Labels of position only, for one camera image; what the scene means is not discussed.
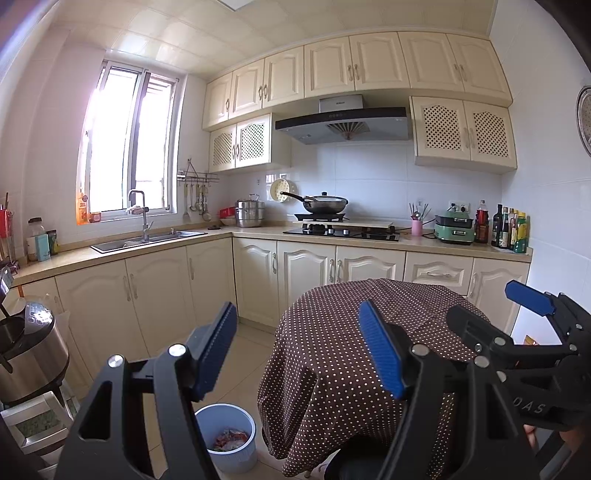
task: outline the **ceiling tile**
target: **ceiling tile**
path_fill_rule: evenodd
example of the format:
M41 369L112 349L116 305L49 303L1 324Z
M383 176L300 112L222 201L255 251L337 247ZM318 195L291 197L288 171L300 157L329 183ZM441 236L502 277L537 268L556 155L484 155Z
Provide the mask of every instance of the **ceiling tile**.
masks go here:
M133 17L127 28L147 37L158 37L167 24L168 17L166 15L146 8Z
M258 28L278 25L287 20L281 5L272 0L256 0L237 12L244 20Z
M382 14L377 7L346 8L339 12L346 28L377 27L382 25Z
M305 39L308 34L295 23L283 23L269 30L264 30L263 35L277 45L287 45L295 41Z
M338 17L332 12L312 15L302 20L301 25L312 37L338 32L345 28Z
M125 28L129 22L139 13L138 5L127 2L106 2L100 9L96 23L108 27Z
M195 35L197 35L197 30L193 27L189 27L181 21L173 21L168 24L158 38L176 47L182 47L187 45Z

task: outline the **window frame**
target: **window frame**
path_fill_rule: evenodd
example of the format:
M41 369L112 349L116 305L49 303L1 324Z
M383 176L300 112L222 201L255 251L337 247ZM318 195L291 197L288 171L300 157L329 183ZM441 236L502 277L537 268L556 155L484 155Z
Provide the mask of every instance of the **window frame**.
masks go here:
M177 77L176 74L173 72L167 72L163 70L157 70L153 68L141 67L137 65L130 65L127 63L123 63L117 60L109 60L105 59L101 65L101 74L102 78L100 83L97 85L98 90L102 91L105 88L105 84L108 78L108 73L112 67L122 70L128 70L130 72L134 72L138 74L138 78L136 80L136 85L134 89L134 98L133 98L133 105L134 108L132 112L130 112L131 118L129 119L128 125L131 127L131 131L129 132L128 142L125 147L124 157L123 157L123 168L124 171L127 173L127 180L126 183L123 185L122 188L122 198L124 199L124 204L126 203L127 206L133 205L136 203L135 199L132 198L132 202L130 203L128 198L128 192L131 189L135 188L135 167L137 164L137 150L138 150L138 143L137 143L137 136L139 130L139 113L141 111L142 101L144 100L145 93L148 89L148 85L150 82L150 77L154 75L155 77L160 77L172 84L172 101L170 102L170 110L168 112L168 126L167 126L167 145L165 148L166 155L164 159L164 171L166 173L166 179L164 182L164 192L163 192L163 208L158 209L150 209L148 212L148 216L156 216L156 215L169 215L171 213L176 213L176 198L175 193L176 190L175 180L176 180L176 172L175 172L175 165L177 163L177 143L178 143L178 113L180 111L180 104L181 104L181 97L182 94L179 90L180 87L180 79ZM87 135L88 138L88 145L86 149L86 158L82 159L82 143L84 141L84 137ZM84 175L83 178L80 179L79 185L84 185L84 191L90 196L92 194L92 187L90 185L90 160L92 158L92 129L82 132L82 140L80 143L80 155L79 155L79 163L84 161L84 170L79 166L79 173L80 175ZM133 219L134 217L128 215L126 212L127 206L124 206L121 210L108 210L106 212L102 212L102 220L117 220L117 219Z

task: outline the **wall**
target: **wall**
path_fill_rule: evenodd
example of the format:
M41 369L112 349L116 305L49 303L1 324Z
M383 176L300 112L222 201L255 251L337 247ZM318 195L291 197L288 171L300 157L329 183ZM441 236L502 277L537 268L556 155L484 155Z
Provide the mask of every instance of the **wall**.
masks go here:
M470 202L476 209L481 199L496 210L501 199L501 177L455 168L419 167L414 164L412 141L303 145L292 141L292 167L269 173L287 173L299 193L328 194L349 200L348 218L394 219L409 226L409 202L428 202L429 219L447 209L450 200ZM229 177L226 203L258 193L268 200L266 216L285 220L289 213L305 213L298 200L284 203L268 198L267 172L237 173Z
M503 203L532 217L528 284L564 292L591 310L591 158L577 133L579 90L591 73L558 23L534 0L499 0L491 32L515 99L516 172ZM521 309L513 331L555 343L549 323Z

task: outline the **brown tablecloth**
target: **brown tablecloth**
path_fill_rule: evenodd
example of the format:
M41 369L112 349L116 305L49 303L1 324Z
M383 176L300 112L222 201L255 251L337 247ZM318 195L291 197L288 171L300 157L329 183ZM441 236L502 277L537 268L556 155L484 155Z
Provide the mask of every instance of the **brown tablecloth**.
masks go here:
M383 389L359 330L359 305L367 299L386 321L442 357L468 361L475 355L447 328L445 316L459 304L486 317L446 287L362 280L302 295L280 321L258 393L269 452L287 458L285 476L313 469L354 435L385 443L394 437L403 403ZM445 462L452 408L448 396L429 466L433 478Z

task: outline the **stainless steel sink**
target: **stainless steel sink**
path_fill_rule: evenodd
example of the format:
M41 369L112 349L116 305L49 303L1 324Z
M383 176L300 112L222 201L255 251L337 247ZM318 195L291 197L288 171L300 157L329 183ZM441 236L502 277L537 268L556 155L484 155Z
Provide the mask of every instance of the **stainless steel sink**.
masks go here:
M158 233L150 235L146 242L140 236L135 238L128 238L127 240L115 240L113 242L105 242L104 244L92 245L91 248L100 254L107 254L117 250L125 250L126 248L138 247L140 245L150 245L159 242L169 242L171 240L178 240L179 238L188 238L192 236L207 235L207 232L183 232L172 231L170 233Z

